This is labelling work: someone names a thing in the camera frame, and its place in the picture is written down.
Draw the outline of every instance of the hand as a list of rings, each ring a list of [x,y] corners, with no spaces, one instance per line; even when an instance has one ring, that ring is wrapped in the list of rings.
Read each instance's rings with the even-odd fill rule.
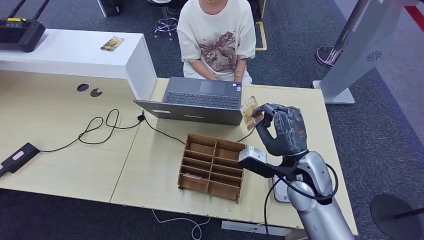
[[[256,125],[256,130],[269,154],[289,156],[308,149],[306,128],[300,109],[266,103],[253,110],[251,116],[256,117],[261,112],[264,112],[264,118]],[[267,129],[272,121],[276,138],[273,138]]]

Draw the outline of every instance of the red stripe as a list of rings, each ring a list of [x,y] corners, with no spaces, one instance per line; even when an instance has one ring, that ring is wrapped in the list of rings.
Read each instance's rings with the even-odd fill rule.
[[[415,20],[419,28],[424,32],[424,15],[418,10],[416,6],[405,6],[406,11]]]

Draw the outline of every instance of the wooden compartment box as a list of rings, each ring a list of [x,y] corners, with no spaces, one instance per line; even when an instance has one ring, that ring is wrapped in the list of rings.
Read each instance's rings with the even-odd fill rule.
[[[243,169],[239,153],[246,145],[189,133],[178,175],[178,188],[239,203]]]

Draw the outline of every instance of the white t-shirt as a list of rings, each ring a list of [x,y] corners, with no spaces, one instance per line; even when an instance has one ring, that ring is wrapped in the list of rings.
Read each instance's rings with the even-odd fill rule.
[[[255,57],[255,26],[247,0],[228,0],[216,15],[204,12],[199,0],[188,0],[177,30],[182,61],[200,59],[217,77],[233,72],[237,59]]]

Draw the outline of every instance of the cable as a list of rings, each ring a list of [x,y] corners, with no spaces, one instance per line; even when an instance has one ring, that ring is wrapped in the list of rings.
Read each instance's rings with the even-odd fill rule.
[[[255,128],[252,129],[252,131],[250,131],[249,134],[247,134],[245,137],[243,137],[242,139],[238,140],[237,143],[240,143],[241,141],[245,140],[246,138],[248,138],[250,135],[252,135],[252,133],[255,131]]]
[[[200,239],[202,239],[202,229],[200,228],[200,226],[208,224],[209,221],[211,220],[211,218],[209,217],[209,219],[207,221],[205,221],[203,223],[197,223],[197,222],[195,222],[195,221],[193,221],[191,219],[188,219],[188,218],[178,217],[178,218],[173,218],[173,219],[168,219],[168,220],[161,221],[161,220],[159,220],[158,216],[156,216],[155,210],[152,209],[151,211],[153,212],[153,215],[156,218],[157,222],[160,223],[160,224],[167,223],[167,222],[172,222],[172,221],[176,221],[176,220],[186,220],[186,221],[190,221],[190,222],[194,223],[195,226],[191,230],[191,237],[194,240],[200,240]],[[196,228],[199,229],[199,233],[200,233],[200,236],[198,238],[196,238],[195,235],[194,235],[194,231],[195,231]]]
[[[276,187],[276,185],[279,183],[280,180],[281,180],[281,178],[279,178],[277,181],[275,181],[274,184],[272,185],[272,187],[269,189],[269,191],[268,191],[268,193],[266,194],[266,197],[265,197],[265,203],[263,204],[263,224],[265,225],[266,235],[270,234],[270,232],[268,231],[268,222],[267,222],[268,198],[270,197],[271,192],[274,190],[274,188]]]
[[[177,140],[178,142],[180,142],[180,143],[182,143],[182,144],[186,145],[186,143],[185,143],[185,142],[183,142],[183,141],[181,141],[180,139],[178,139],[178,138],[176,138],[176,137],[173,137],[173,136],[171,136],[171,135],[168,135],[168,134],[164,133],[163,131],[157,130],[156,128],[152,127],[152,126],[150,125],[149,121],[147,121],[147,118],[146,118],[146,117],[144,117],[144,120],[146,121],[147,125],[148,125],[151,129],[155,130],[156,132],[161,133],[161,134],[163,134],[163,135],[167,136],[168,138],[171,138],[171,139]]]
[[[0,178],[5,174],[5,173],[7,173],[8,171],[6,170],[6,168],[5,167],[2,167],[1,169],[0,169]]]
[[[110,116],[111,116],[111,113],[112,113],[112,112],[115,112],[115,111],[117,112],[117,114],[116,114],[116,119],[115,119],[115,123],[114,123],[113,125],[109,125],[109,124],[108,124],[108,121],[109,121],[109,118],[110,118]],[[137,123],[137,124],[135,124],[135,125],[133,125],[133,126],[129,126],[129,127],[117,127],[118,119],[119,119],[119,114],[120,114],[120,112],[119,112],[119,110],[118,110],[118,109],[112,109],[112,110],[110,110],[110,112],[107,114],[107,117],[106,117],[106,126],[111,127],[111,128],[112,128],[112,130],[110,131],[109,136],[107,136],[107,138],[106,138],[105,140],[103,140],[103,141],[99,141],[99,142],[88,142],[88,141],[84,141],[84,140],[82,140],[82,137],[83,137],[85,134],[87,134],[87,133],[89,133],[89,132],[91,132],[91,131],[97,130],[97,129],[99,129],[99,128],[103,125],[103,123],[104,123],[104,118],[103,118],[103,117],[101,117],[101,116],[96,116],[96,117],[94,117],[93,119],[91,119],[91,121],[88,123],[87,127],[85,128],[85,130],[84,130],[82,133],[80,133],[80,134],[78,135],[78,138],[77,138],[77,139],[75,139],[75,140],[73,140],[72,142],[70,142],[70,143],[66,144],[65,146],[62,146],[62,147],[59,147],[59,148],[56,148],[56,149],[53,149],[53,150],[40,150],[40,152],[41,152],[41,153],[53,153],[53,152],[57,152],[57,151],[59,151],[59,150],[62,150],[62,149],[65,149],[65,148],[67,148],[67,147],[71,146],[71,145],[72,145],[72,144],[74,144],[76,141],[80,141],[81,143],[88,144],[88,145],[98,145],[98,144],[103,144],[103,143],[105,143],[106,141],[108,141],[108,140],[111,138],[111,136],[112,136],[112,134],[114,133],[114,130],[115,130],[115,129],[120,129],[120,130],[132,129],[132,128],[137,127],[137,126],[138,126],[138,125],[139,125],[139,124],[140,124],[140,123],[144,120],[144,114],[142,114],[142,115],[140,115],[140,116],[138,116],[138,117],[137,117],[137,119],[138,119],[138,123]],[[101,120],[100,124],[99,124],[98,126],[96,126],[96,127],[94,127],[94,128],[91,128],[91,129],[90,129],[91,124],[92,124],[94,121],[96,121],[96,120]]]
[[[303,191],[301,191],[301,190],[297,189],[296,187],[294,187],[286,179],[284,179],[284,178],[279,178],[279,179],[282,180],[285,184],[287,184],[287,186],[289,188],[293,189],[296,193],[298,193],[298,194],[300,194],[302,196],[305,196],[307,198],[310,198],[310,199],[313,199],[313,200],[317,200],[317,201],[328,200],[328,199],[334,197],[334,195],[336,195],[337,190],[339,189],[339,178],[337,177],[337,174],[336,174],[336,171],[334,170],[334,168],[332,168],[330,165],[328,165],[328,163],[326,163],[325,165],[327,165],[327,167],[332,171],[332,174],[334,175],[334,180],[335,180],[334,190],[328,196],[312,196],[312,195],[306,194]]]
[[[185,142],[183,142],[182,140],[180,140],[180,139],[178,139],[178,138],[176,138],[176,137],[173,137],[173,136],[171,136],[171,135],[168,135],[168,134],[164,133],[163,131],[157,130],[156,128],[152,127],[152,125],[150,125],[149,121],[147,121],[146,116],[144,116],[144,120],[145,120],[145,122],[147,123],[147,125],[148,125],[151,129],[155,130],[156,132],[161,133],[161,134],[163,134],[163,135],[167,136],[168,138],[171,138],[171,139],[177,140],[178,142],[180,142],[180,143],[182,143],[182,144],[186,145],[186,143],[185,143]],[[252,129],[252,131],[250,131],[250,133],[249,133],[248,135],[246,135],[246,136],[244,136],[242,139],[238,140],[238,141],[237,141],[237,143],[239,143],[239,142],[241,142],[241,141],[245,140],[247,137],[249,137],[250,135],[252,135],[252,133],[253,133],[254,131],[255,131],[255,128],[253,128],[253,129]]]
[[[168,13],[170,13],[170,14],[180,15],[178,12],[172,12],[172,11],[170,11],[168,7],[166,7],[166,11],[167,11]]]

